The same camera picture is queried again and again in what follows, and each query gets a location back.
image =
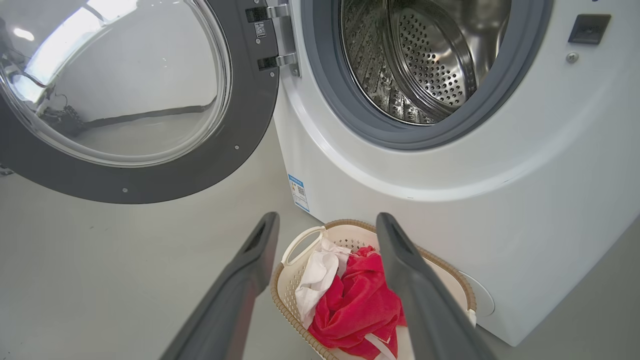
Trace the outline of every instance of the basket rim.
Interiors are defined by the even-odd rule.
[[[335,220],[332,222],[328,222],[324,225],[324,228],[329,230],[332,227],[337,227],[341,225],[357,226],[357,227],[361,227],[362,229],[368,230],[372,233],[377,233],[376,227],[374,227],[373,225],[363,221],[352,220],[352,219]],[[449,273],[458,281],[458,283],[462,287],[462,290],[465,292],[465,296],[467,298],[467,308],[470,310],[476,311],[476,296],[473,292],[473,289],[471,288],[471,284],[469,284],[469,282],[467,281],[467,278],[465,278],[462,274],[460,274],[458,269],[454,268],[452,265],[448,264],[446,261],[439,258],[438,256],[435,256],[434,254],[428,252],[427,250],[423,249],[422,247],[416,244],[413,244],[413,246],[416,247],[416,249],[420,252],[420,255],[423,258],[429,260],[430,262],[444,269],[447,273]],[[313,335],[311,335],[311,333],[309,333],[309,331],[304,328],[304,326],[302,326],[302,323],[299,322],[298,319],[296,319],[296,317],[289,311],[287,306],[282,302],[282,299],[278,294],[278,280],[280,279],[280,274],[282,273],[282,270],[284,270],[284,264],[279,263],[278,266],[276,267],[276,270],[273,272],[273,276],[271,278],[271,298],[273,299],[275,306],[278,308],[278,310],[280,310],[280,312],[284,315],[284,317],[291,324],[291,326],[293,326],[294,329],[296,329],[298,334],[300,334],[300,336],[302,336],[302,338],[305,339],[305,341],[320,356],[322,356],[326,360],[340,360],[337,357],[335,357],[335,355],[333,355],[328,348],[320,344],[320,342],[317,341],[315,337],[313,337]]]

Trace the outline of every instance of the red cloth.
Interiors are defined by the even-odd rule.
[[[406,326],[400,298],[387,287],[380,254],[364,247],[350,255],[342,279],[336,276],[320,298],[308,330],[328,348],[373,360],[380,351],[364,336],[388,340],[397,357],[397,325]]]

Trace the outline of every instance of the basket handle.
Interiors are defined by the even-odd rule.
[[[298,247],[298,245],[300,245],[300,243],[307,238],[307,236],[314,234],[314,233],[321,233],[320,236],[318,236],[317,239],[314,240],[314,242],[311,243],[311,245],[309,245],[309,248],[313,247],[315,244],[317,244],[320,239],[322,239],[323,236],[327,235],[327,230],[324,228],[324,226],[316,226],[316,227],[312,227],[311,229],[307,229],[305,231],[303,231],[300,235],[298,235],[298,237],[296,237],[290,244],[289,247],[287,247],[287,250],[285,250],[284,255],[282,256],[282,264],[284,266],[290,266],[293,263],[295,263],[300,257],[302,257],[302,255],[305,254],[305,252],[301,252],[300,254],[298,254],[298,256],[296,256],[292,261],[289,261],[289,256],[291,256],[291,253],[293,252],[293,250],[296,249],[296,247]]]

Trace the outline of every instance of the cable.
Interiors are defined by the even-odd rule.
[[[9,49],[9,50],[13,51],[14,53],[16,53],[16,54],[18,54],[18,55],[20,55],[20,56],[24,56],[25,58],[28,58],[29,60],[31,60],[31,57],[30,57],[30,56],[26,56],[25,54],[22,54],[20,51],[18,51],[18,50],[16,50],[16,49],[13,49],[13,48],[11,48],[11,47],[7,47],[7,49]]]
[[[55,97],[58,97],[58,96],[64,96],[64,97],[65,97],[65,100],[66,100],[65,107],[67,107],[67,105],[69,105],[69,98],[68,98],[65,94],[58,94],[58,92],[57,92],[57,91],[54,91],[54,92],[53,92],[53,96],[55,96]]]

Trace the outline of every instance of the screw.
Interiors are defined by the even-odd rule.
[[[579,57],[580,55],[578,55],[578,53],[568,53],[566,56],[566,62],[573,64],[578,61]]]

